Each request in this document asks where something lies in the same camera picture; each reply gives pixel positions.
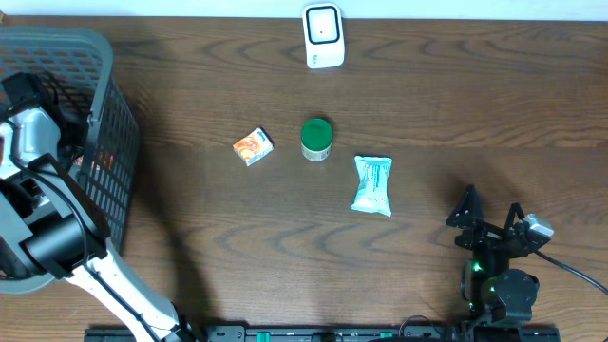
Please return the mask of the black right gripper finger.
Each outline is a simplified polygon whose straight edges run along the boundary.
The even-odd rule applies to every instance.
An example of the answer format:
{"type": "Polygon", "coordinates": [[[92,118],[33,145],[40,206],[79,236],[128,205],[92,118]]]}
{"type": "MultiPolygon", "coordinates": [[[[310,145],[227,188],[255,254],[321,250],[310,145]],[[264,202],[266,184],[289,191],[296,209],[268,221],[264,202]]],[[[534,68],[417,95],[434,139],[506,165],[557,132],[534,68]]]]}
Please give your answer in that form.
{"type": "Polygon", "coordinates": [[[484,220],[481,199],[474,184],[466,187],[462,198],[446,219],[446,225],[454,228],[475,228],[484,220]]]}
{"type": "Polygon", "coordinates": [[[506,232],[512,232],[513,234],[522,234],[524,227],[520,223],[520,220],[524,218],[524,212],[521,205],[518,202],[511,204],[507,213],[507,218],[503,229],[506,232]]]}

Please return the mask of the mint tissue wipes pack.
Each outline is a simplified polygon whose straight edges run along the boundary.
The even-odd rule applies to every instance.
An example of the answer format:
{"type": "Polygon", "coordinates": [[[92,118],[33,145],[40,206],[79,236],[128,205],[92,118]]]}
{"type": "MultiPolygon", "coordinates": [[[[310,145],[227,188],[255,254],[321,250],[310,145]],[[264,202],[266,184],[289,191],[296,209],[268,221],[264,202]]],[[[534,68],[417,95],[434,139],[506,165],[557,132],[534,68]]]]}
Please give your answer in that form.
{"type": "Polygon", "coordinates": [[[390,217],[392,211],[388,195],[388,184],[392,158],[356,156],[354,163],[359,184],[351,209],[390,217]]]}

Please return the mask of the green lid jar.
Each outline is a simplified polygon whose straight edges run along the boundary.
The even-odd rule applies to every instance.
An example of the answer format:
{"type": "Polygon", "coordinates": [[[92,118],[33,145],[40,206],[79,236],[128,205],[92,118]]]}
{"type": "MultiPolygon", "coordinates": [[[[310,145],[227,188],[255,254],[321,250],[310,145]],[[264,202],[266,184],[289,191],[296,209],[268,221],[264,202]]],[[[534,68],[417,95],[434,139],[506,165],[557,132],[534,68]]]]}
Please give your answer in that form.
{"type": "Polygon", "coordinates": [[[326,160],[332,151],[333,128],[321,118],[305,122],[300,134],[302,155],[310,162],[326,160]]]}

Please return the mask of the orange Kleenex tissue pack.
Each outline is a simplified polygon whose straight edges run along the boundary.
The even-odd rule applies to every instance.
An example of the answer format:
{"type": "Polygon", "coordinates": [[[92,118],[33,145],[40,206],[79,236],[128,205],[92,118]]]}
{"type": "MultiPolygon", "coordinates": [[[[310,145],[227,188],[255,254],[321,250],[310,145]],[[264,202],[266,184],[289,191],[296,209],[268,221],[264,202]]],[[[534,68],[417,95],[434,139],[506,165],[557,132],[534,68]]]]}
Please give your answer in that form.
{"type": "Polygon", "coordinates": [[[274,150],[274,142],[262,127],[255,128],[244,138],[233,144],[234,152],[247,167],[258,162],[274,150]]]}

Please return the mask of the red Top chocolate bar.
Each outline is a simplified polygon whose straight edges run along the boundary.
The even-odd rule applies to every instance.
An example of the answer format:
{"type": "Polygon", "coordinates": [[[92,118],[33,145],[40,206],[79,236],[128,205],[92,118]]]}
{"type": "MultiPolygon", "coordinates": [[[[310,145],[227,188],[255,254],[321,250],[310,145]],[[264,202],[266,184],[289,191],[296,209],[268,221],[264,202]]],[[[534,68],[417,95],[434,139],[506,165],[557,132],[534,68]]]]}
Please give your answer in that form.
{"type": "MultiPolygon", "coordinates": [[[[72,166],[82,167],[85,161],[85,154],[79,154],[71,163],[72,166]]],[[[94,154],[94,158],[91,162],[91,167],[98,171],[103,167],[109,171],[112,171],[115,166],[115,156],[112,151],[98,151],[94,154]]]]}

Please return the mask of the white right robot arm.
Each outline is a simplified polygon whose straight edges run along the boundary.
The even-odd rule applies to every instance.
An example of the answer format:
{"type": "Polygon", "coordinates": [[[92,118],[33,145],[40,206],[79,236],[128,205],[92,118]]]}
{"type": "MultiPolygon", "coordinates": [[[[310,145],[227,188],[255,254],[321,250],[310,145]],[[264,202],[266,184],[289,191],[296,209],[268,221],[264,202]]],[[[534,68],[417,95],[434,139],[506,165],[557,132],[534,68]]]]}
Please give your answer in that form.
{"type": "Polygon", "coordinates": [[[504,227],[485,220],[481,199],[474,185],[446,220],[461,234],[455,245],[472,253],[461,273],[461,294],[469,302],[471,317],[490,324],[521,325],[532,318],[540,284],[538,279],[510,266],[514,258],[537,252],[554,234],[550,225],[526,215],[513,203],[504,227]]]}

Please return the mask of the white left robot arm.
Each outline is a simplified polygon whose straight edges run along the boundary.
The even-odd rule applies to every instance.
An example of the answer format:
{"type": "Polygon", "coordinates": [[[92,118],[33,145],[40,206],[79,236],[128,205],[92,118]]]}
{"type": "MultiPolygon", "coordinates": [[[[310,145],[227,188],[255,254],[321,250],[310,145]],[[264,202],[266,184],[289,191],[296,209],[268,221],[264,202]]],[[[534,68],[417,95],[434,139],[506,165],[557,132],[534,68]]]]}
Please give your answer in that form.
{"type": "Polygon", "coordinates": [[[93,128],[59,104],[58,88],[37,73],[2,81],[10,106],[1,114],[1,237],[7,257],[29,276],[51,275],[82,288],[138,341],[199,341],[186,318],[151,290],[111,241],[120,212],[118,182],[88,194],[69,173],[93,128]]]}

